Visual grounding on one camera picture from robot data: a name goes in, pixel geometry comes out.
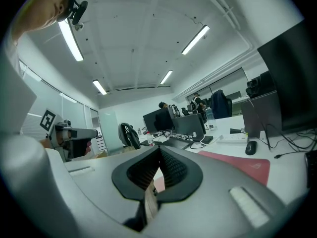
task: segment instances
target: mouse pad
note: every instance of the mouse pad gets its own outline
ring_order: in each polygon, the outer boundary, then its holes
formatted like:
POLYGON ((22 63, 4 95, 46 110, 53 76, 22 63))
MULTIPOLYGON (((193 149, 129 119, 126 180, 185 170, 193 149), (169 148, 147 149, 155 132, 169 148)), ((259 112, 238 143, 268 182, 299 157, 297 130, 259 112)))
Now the mouse pad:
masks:
POLYGON ((267 185, 270 167, 269 160, 240 158, 206 151, 200 151, 198 154, 229 163, 240 169, 241 171, 245 172, 263 185, 267 185))

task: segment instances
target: plastic bottle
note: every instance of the plastic bottle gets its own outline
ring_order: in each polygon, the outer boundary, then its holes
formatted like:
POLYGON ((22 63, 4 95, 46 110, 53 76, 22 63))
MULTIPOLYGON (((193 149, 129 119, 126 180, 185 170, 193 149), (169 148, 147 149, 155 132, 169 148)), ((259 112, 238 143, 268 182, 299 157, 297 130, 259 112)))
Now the plastic bottle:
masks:
POLYGON ((147 140, 148 140, 149 146, 154 146, 153 137, 149 132, 147 132, 147 140))
POLYGON ((212 109, 207 109, 206 110, 206 116, 207 116, 207 120, 208 120, 209 129, 210 130, 216 130, 217 129, 217 124, 216 124, 216 120, 214 119, 214 116, 213 116, 213 113, 212 113, 212 109))

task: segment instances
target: fluorescent tube light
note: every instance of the fluorescent tube light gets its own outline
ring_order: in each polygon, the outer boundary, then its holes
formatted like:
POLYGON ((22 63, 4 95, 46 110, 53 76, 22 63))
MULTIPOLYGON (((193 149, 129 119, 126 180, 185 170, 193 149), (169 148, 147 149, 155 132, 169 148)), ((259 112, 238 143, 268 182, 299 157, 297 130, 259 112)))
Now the fluorescent tube light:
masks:
POLYGON ((168 79, 168 77, 172 74, 172 70, 169 70, 168 73, 166 74, 166 76, 164 77, 164 79, 162 80, 162 82, 160 83, 161 85, 163 85, 165 83, 165 81, 168 79))
POLYGON ((77 45, 77 42, 75 40, 74 34, 72 32, 70 23, 68 19, 65 19, 62 22, 59 22, 60 30, 64 36, 64 39, 72 52, 73 56, 75 57, 76 61, 82 61, 84 58, 79 50, 79 47, 77 45))
POLYGON ((98 88, 99 92, 102 93, 102 95, 106 95, 106 91, 104 90, 104 88, 100 85, 98 80, 94 80, 93 84, 98 88))
POLYGON ((30 70, 30 68, 26 68, 25 73, 28 74, 30 77, 35 79, 36 81, 40 82, 42 80, 37 74, 30 70))
POLYGON ((198 32, 198 34, 195 35, 195 37, 191 40, 191 42, 186 46, 186 48, 182 51, 182 54, 187 54, 193 46, 195 46, 196 43, 208 32, 210 28, 205 25, 203 28, 198 32))
POLYGON ((42 117, 42 116, 39 116, 39 115, 36 115, 36 114, 32 114, 32 113, 28 113, 29 116, 33 116, 33 117, 42 117))
POLYGON ((61 97, 63 97, 64 99, 68 100, 68 101, 71 101, 72 103, 77 103, 77 101, 75 101, 74 99, 68 97, 67 95, 63 94, 63 93, 60 93, 59 94, 61 97))

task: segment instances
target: black computer mouse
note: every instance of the black computer mouse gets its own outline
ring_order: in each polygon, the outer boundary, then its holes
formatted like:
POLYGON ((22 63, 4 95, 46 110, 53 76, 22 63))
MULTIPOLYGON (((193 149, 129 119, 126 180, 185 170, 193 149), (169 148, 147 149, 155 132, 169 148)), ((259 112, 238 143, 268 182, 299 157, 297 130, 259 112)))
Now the black computer mouse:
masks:
POLYGON ((247 155, 254 155, 257 151, 257 142, 256 141, 250 141, 247 144, 247 148, 246 148, 246 154, 247 155))

